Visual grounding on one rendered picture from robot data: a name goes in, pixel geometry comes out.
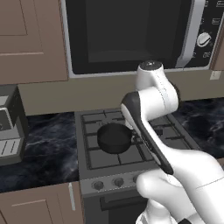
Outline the grey gas stove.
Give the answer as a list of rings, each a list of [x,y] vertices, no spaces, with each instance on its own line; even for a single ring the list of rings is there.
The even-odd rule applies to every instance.
[[[97,143],[97,131],[106,123],[124,123],[122,112],[118,108],[76,112],[75,126],[79,160],[80,189],[84,198],[104,193],[118,193],[136,190],[133,176],[158,166],[144,143],[134,134],[131,146],[122,154],[108,154]],[[121,187],[113,180],[123,178]],[[97,191],[92,187],[94,181],[102,181],[104,187]]]

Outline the black frying pan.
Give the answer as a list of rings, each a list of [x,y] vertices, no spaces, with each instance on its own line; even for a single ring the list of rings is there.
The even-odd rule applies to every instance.
[[[131,146],[133,131],[127,126],[111,122],[97,131],[97,143],[108,154],[121,154]]]

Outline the black microwave oven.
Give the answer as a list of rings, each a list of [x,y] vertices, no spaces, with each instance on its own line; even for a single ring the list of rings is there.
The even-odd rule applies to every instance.
[[[224,0],[206,0],[191,60],[176,68],[192,0],[61,0],[71,78],[133,74],[146,60],[167,72],[207,70],[224,20]]]

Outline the dark oven door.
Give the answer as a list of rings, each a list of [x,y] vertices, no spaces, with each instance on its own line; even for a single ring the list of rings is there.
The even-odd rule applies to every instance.
[[[85,224],[135,224],[139,214],[146,208],[147,202],[102,211],[100,197],[110,201],[136,196],[141,195],[136,190],[128,190],[84,198]]]

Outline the white microwave dial knob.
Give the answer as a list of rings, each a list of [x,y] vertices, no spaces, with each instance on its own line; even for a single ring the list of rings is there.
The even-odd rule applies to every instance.
[[[197,46],[205,47],[208,45],[209,41],[212,39],[208,32],[202,32],[197,38]]]

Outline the brown base cupboard door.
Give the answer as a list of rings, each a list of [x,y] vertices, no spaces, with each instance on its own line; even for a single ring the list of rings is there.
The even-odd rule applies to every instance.
[[[69,183],[0,193],[0,224],[84,224],[80,184],[71,183],[75,211]]]

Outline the brown wall cupboard door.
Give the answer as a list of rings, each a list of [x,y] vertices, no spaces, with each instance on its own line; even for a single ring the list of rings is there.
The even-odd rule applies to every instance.
[[[66,79],[61,0],[0,0],[0,84]]]

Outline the brown wall cupboard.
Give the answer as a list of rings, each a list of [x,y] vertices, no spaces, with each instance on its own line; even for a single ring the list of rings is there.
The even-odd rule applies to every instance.
[[[224,70],[224,34],[220,37],[212,59],[211,69],[213,71]]]

